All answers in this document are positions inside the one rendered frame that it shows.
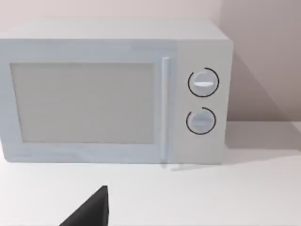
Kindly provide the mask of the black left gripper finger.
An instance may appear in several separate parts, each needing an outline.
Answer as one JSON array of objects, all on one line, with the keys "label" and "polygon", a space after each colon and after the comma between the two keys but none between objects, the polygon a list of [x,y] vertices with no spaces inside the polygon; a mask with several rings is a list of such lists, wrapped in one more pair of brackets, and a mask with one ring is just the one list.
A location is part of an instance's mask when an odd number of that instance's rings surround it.
[{"label": "black left gripper finger", "polygon": [[101,186],[59,226],[108,226],[108,186]]}]

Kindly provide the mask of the pale microwave door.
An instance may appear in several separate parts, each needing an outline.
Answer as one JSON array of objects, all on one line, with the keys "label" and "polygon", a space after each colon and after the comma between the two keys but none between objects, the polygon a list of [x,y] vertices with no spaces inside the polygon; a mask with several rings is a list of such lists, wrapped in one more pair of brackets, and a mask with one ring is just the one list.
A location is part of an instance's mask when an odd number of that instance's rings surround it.
[{"label": "pale microwave door", "polygon": [[171,40],[0,40],[0,141],[9,162],[161,163],[161,59]]}]

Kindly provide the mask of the pale microwave oven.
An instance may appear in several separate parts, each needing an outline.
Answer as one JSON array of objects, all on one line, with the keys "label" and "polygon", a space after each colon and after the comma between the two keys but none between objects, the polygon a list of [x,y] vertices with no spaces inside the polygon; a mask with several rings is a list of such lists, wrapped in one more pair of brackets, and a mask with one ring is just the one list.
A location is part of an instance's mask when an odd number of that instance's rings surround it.
[{"label": "pale microwave oven", "polygon": [[[171,40],[177,46],[172,86],[168,159],[165,163],[219,164],[225,147],[233,42],[215,24],[195,18],[55,17],[27,22],[0,32],[8,39],[141,39]],[[220,85],[210,97],[194,96],[188,88],[192,72],[213,69]],[[195,135],[186,127],[189,112],[211,109],[216,126]]]}]

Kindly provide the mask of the small pale microwave knob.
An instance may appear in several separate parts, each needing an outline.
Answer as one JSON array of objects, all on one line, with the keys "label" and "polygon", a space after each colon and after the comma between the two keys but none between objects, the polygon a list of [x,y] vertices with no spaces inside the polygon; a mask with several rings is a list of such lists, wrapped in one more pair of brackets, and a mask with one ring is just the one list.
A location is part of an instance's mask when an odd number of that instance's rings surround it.
[{"label": "small pale microwave knob", "polygon": [[210,133],[215,128],[216,122],[214,112],[206,107],[202,107],[196,113],[189,112],[185,121],[187,129],[199,136]]}]

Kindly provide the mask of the large pale microwave knob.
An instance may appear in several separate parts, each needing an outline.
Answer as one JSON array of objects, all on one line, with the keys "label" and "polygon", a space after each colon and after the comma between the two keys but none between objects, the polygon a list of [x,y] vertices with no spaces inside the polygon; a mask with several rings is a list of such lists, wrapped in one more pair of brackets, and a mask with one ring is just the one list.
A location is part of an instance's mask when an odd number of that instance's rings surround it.
[{"label": "large pale microwave knob", "polygon": [[198,72],[192,72],[188,78],[190,92],[200,98],[212,96],[220,85],[218,74],[211,68],[204,68]]}]

